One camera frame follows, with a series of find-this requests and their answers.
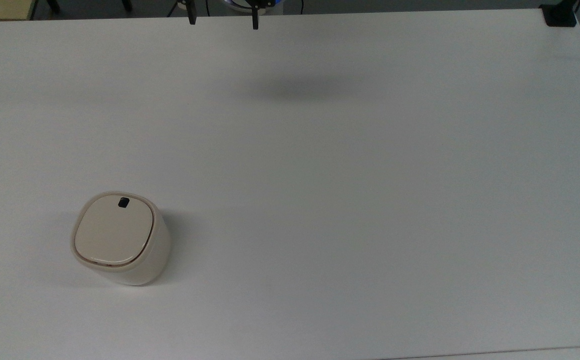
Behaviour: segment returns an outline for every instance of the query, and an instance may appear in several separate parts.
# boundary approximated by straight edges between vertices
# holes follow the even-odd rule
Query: chair leg
[[[125,11],[131,12],[132,11],[132,2],[130,0],[122,0],[122,2],[123,2],[123,7],[125,8]]]
[[[52,9],[52,12],[55,14],[59,14],[61,12],[61,7],[59,6],[59,3],[56,2],[56,0],[47,0],[48,5],[50,5],[50,9]]]

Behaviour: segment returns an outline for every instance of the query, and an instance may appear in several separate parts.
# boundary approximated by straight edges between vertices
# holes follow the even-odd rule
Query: black button
[[[129,203],[130,203],[129,198],[122,197],[121,201],[119,202],[119,208],[127,208]]]

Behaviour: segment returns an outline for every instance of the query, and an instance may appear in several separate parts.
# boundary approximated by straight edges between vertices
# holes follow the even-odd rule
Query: black clamp
[[[185,11],[187,11],[187,18],[190,20],[190,24],[196,24],[196,5],[194,4],[194,0],[177,0],[177,2],[178,7],[185,7]]]
[[[276,5],[276,0],[246,0],[252,9],[252,28],[258,29],[258,10],[271,8]]]
[[[556,5],[543,4],[539,6],[543,10],[543,18],[546,25],[549,27],[573,28],[576,25],[576,18],[574,11],[572,11],[575,3],[576,0],[562,0]]]

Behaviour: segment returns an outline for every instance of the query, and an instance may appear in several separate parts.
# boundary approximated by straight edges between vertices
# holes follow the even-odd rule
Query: gray floor
[[[126,12],[121,0],[57,0],[60,14],[52,14],[45,0],[38,0],[33,20],[164,18],[175,0],[132,0],[134,9]],[[223,0],[207,0],[211,16],[232,16]],[[304,0],[304,14],[340,14],[360,12],[405,12],[429,10],[536,9],[540,4],[558,0]],[[197,0],[199,16],[207,16],[205,2]],[[298,14],[301,0],[286,0],[284,14]],[[177,8],[173,17],[185,17]],[[576,14],[580,22],[580,10]]]

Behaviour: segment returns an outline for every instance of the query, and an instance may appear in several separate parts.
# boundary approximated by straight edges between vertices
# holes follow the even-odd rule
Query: table surface
[[[144,287],[95,194],[165,214]],[[580,27],[538,9],[0,23],[0,359],[580,346]]]

